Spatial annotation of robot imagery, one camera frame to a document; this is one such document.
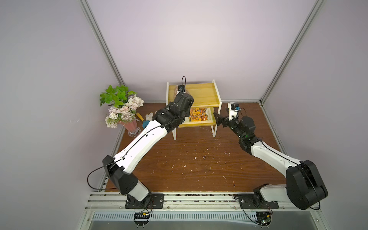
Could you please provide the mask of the yellow white bookshelf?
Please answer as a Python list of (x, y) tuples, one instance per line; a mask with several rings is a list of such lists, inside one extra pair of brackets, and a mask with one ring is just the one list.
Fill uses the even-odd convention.
[(217, 109), (220, 114), (222, 100), (215, 80), (211, 83), (197, 83), (186, 85), (186, 91), (194, 98), (193, 108), (207, 108), (208, 119), (206, 121), (192, 122), (189, 118), (179, 127), (211, 127), (212, 136), (216, 137), (218, 126), (216, 125), (213, 113)]

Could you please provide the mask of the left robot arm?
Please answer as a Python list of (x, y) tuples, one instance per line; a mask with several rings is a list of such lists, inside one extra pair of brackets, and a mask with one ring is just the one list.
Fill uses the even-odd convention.
[(145, 129), (121, 152), (107, 155), (102, 168), (122, 195), (127, 195), (134, 206), (146, 208), (151, 203), (151, 191), (133, 174), (148, 151), (169, 132), (178, 128), (189, 117), (193, 96), (178, 93), (174, 101), (158, 110)]

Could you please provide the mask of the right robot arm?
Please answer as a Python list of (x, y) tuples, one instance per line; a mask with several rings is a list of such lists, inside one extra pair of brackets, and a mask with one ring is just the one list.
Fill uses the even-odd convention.
[(327, 188), (310, 160), (301, 161), (270, 147), (255, 135), (252, 118), (223, 117), (214, 113), (218, 125), (229, 127), (239, 138), (239, 145), (248, 154), (266, 162), (286, 179), (283, 185), (263, 185), (254, 190), (256, 201), (288, 202), (300, 210), (321, 204), (328, 197)]

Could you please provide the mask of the colourful picture book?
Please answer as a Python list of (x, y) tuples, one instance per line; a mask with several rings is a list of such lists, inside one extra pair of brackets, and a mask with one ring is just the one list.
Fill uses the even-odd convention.
[(212, 110), (209, 107), (192, 108), (190, 110), (188, 121), (196, 124), (212, 123), (213, 118), (211, 114)]

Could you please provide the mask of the white work glove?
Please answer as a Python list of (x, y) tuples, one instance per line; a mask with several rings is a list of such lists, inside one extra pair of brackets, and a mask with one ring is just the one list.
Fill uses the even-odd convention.
[(145, 119), (146, 121), (152, 121), (153, 118), (153, 112), (150, 112), (149, 114), (146, 114)]

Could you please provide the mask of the flower bouquet in pink vase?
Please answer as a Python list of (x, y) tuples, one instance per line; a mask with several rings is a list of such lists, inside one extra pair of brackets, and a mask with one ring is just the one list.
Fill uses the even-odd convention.
[(108, 128), (123, 126), (130, 137), (137, 137), (141, 129), (137, 124), (137, 110), (144, 106), (144, 100), (125, 85), (108, 88), (100, 94), (100, 105), (109, 105), (105, 124)]

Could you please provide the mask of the right circuit board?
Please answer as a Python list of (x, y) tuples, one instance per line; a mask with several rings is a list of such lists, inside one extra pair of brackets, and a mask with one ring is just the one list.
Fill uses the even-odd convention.
[(256, 212), (256, 223), (262, 227), (268, 227), (272, 221), (270, 212)]

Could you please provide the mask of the circuit board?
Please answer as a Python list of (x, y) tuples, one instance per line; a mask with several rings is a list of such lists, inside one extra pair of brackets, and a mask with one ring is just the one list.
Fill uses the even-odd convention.
[(145, 227), (150, 221), (150, 213), (136, 212), (133, 217), (134, 223), (138, 227)]
[(272, 221), (270, 212), (256, 212), (256, 223), (262, 227), (268, 227)]

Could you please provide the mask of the left circuit board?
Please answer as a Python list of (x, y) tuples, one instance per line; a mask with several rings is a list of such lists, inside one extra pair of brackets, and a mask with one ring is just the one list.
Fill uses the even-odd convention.
[(145, 227), (150, 221), (150, 213), (136, 212), (133, 217), (134, 223), (138, 227)]

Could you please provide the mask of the yellow handled blue tool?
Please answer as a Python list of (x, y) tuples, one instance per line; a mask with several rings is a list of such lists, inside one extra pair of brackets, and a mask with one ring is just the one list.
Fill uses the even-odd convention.
[(136, 113), (136, 116), (142, 121), (142, 127), (145, 129), (147, 125), (150, 123), (150, 121), (144, 120), (140, 113)]

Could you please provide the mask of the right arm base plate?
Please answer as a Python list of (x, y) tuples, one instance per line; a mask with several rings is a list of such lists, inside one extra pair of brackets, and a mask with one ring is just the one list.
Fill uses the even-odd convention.
[(279, 209), (277, 202), (265, 201), (256, 194), (238, 194), (237, 197), (242, 209)]

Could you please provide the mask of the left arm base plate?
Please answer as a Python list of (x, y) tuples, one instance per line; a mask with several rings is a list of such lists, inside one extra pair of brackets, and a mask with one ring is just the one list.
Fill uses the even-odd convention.
[(149, 193), (142, 201), (127, 194), (125, 209), (163, 209), (164, 194)]

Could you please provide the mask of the aluminium mounting rail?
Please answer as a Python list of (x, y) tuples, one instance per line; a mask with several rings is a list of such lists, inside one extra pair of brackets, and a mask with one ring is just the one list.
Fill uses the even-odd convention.
[(164, 194), (163, 209), (125, 209), (127, 195), (118, 192), (92, 192), (84, 211), (300, 211), (290, 202), (277, 201), (279, 209), (242, 209), (241, 192), (156, 192)]

